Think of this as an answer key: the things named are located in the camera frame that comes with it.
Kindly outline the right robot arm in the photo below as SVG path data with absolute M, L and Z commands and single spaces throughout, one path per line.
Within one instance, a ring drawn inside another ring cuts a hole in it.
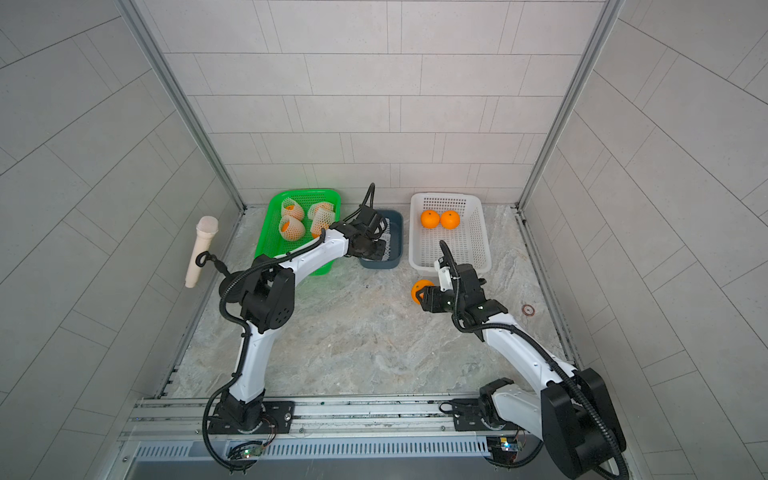
M 485 281 L 472 265 L 457 263 L 445 241 L 439 246 L 439 282 L 413 288 L 413 298 L 426 312 L 450 314 L 459 332 L 474 334 L 499 352 L 534 390 L 495 383 L 493 392 L 480 397 L 486 422 L 510 422 L 530 432 L 569 479 L 588 471 L 605 479 L 629 478 L 626 440 L 602 377 L 552 355 L 504 305 L 486 297 Z

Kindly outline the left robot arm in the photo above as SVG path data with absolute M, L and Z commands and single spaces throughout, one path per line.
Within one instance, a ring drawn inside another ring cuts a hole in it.
M 193 272 L 211 262 L 224 275 L 219 287 L 219 312 L 243 329 L 235 372 L 207 402 L 203 432 L 214 424 L 229 432 L 251 433 L 266 422 L 266 367 L 277 334 L 293 315 L 297 285 L 342 257 L 383 257 L 386 242 L 381 236 L 386 221 L 374 209 L 374 198 L 375 185 L 370 184 L 358 208 L 322 229 L 316 239 L 284 255 L 261 255 L 246 270 L 230 272 L 223 261 L 207 250 L 192 255 Z

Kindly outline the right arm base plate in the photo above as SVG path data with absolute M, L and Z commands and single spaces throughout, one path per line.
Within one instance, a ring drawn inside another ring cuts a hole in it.
M 480 398 L 457 398 L 445 402 L 445 413 L 453 418 L 454 428 L 459 432 L 491 431 L 499 424 L 493 417 L 490 407 Z

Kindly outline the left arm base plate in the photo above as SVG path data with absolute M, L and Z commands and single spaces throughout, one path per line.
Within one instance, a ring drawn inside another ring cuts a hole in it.
M 266 401 L 261 415 L 251 427 L 239 427 L 220 413 L 208 417 L 208 432 L 214 435 L 267 435 L 290 432 L 296 404 L 292 401 Z

